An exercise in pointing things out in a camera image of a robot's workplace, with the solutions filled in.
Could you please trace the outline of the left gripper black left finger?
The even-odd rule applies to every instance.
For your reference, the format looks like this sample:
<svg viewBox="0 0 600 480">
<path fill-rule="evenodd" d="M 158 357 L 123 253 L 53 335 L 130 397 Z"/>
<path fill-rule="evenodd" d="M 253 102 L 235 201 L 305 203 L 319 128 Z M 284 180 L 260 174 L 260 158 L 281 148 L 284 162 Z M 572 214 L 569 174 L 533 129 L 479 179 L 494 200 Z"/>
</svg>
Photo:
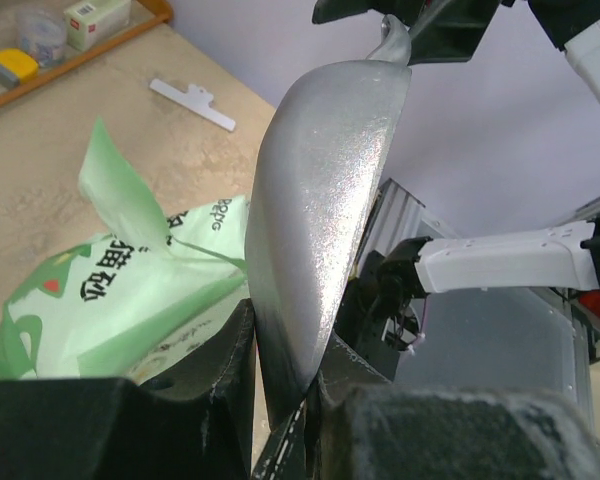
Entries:
<svg viewBox="0 0 600 480">
<path fill-rule="evenodd" d="M 254 311 L 142 384 L 0 381 L 0 479 L 246 479 L 255 390 Z"/>
</svg>

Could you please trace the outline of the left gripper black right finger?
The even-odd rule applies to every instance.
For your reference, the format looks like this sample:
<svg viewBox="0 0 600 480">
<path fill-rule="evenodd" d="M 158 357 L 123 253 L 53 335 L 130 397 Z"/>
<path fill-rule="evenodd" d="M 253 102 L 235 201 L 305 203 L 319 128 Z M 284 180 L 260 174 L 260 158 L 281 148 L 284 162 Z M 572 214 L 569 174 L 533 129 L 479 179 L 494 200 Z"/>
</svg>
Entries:
<svg viewBox="0 0 600 480">
<path fill-rule="evenodd" d="M 600 479 L 600 446 L 546 392 L 413 390 L 339 337 L 308 398 L 272 430 L 255 479 Z"/>
</svg>

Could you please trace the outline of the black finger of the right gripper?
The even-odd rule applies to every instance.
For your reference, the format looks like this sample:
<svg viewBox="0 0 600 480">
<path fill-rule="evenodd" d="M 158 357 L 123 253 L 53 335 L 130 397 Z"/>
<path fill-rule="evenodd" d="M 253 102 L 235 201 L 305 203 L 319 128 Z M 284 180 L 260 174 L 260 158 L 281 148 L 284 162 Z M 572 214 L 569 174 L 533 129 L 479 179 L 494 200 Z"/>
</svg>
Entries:
<svg viewBox="0 0 600 480">
<path fill-rule="evenodd" d="M 484 0 L 318 1 L 312 22 L 333 22 L 368 11 L 383 15 L 381 42 L 369 57 L 404 65 L 465 63 L 500 3 Z"/>
</svg>

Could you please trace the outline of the green cat litter bag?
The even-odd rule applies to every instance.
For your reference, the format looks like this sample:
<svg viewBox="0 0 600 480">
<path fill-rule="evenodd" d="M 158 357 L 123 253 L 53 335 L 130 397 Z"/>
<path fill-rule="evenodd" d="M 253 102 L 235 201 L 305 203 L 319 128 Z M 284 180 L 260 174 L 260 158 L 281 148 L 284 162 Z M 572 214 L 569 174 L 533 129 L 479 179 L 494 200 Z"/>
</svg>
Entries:
<svg viewBox="0 0 600 480">
<path fill-rule="evenodd" d="M 216 335 L 248 293 L 246 197 L 166 216 L 102 122 L 78 186 L 107 230 L 44 260 L 5 301 L 0 379 L 142 383 Z"/>
</svg>

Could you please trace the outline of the silver metal scoop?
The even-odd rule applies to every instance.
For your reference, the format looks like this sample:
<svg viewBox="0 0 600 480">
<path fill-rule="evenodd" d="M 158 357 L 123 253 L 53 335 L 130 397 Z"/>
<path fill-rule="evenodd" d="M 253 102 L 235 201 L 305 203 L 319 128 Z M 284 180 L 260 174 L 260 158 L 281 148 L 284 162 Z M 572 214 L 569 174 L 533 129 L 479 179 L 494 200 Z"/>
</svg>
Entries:
<svg viewBox="0 0 600 480">
<path fill-rule="evenodd" d="M 245 239 L 269 423 L 302 402 L 325 353 L 411 81 L 388 15 L 366 58 L 300 77 L 261 143 Z"/>
</svg>

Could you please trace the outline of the white bag clip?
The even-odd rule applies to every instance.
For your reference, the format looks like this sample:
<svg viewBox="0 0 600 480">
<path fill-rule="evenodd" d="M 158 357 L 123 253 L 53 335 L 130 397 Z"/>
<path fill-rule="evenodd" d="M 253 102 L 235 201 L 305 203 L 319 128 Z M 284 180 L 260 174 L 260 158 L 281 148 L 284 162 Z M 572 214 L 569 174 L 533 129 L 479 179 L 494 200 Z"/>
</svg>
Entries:
<svg viewBox="0 0 600 480">
<path fill-rule="evenodd" d="M 236 122 L 213 108 L 214 95 L 201 86 L 189 84 L 186 91 L 181 91 L 154 78 L 150 81 L 149 88 L 228 132 L 235 130 Z"/>
</svg>

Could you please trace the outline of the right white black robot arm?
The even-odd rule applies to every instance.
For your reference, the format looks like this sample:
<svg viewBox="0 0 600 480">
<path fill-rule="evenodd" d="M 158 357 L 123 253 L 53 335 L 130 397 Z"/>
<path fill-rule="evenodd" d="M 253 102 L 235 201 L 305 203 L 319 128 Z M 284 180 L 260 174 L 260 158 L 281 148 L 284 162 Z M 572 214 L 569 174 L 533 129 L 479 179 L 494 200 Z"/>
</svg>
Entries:
<svg viewBox="0 0 600 480">
<path fill-rule="evenodd" d="M 333 22 L 369 10 L 383 14 L 382 36 L 408 30 L 412 65 L 472 59 L 499 7 L 497 1 L 319 1 L 312 21 Z M 532 1 L 553 46 L 600 104 L 600 1 Z M 375 280 L 351 282 L 336 330 L 344 339 L 375 323 L 388 326 L 391 348 L 425 338 L 426 320 L 407 314 L 414 299 L 473 288 L 555 287 L 600 293 L 600 214 L 561 228 L 468 239 L 421 236 L 401 241 L 377 266 Z"/>
</svg>

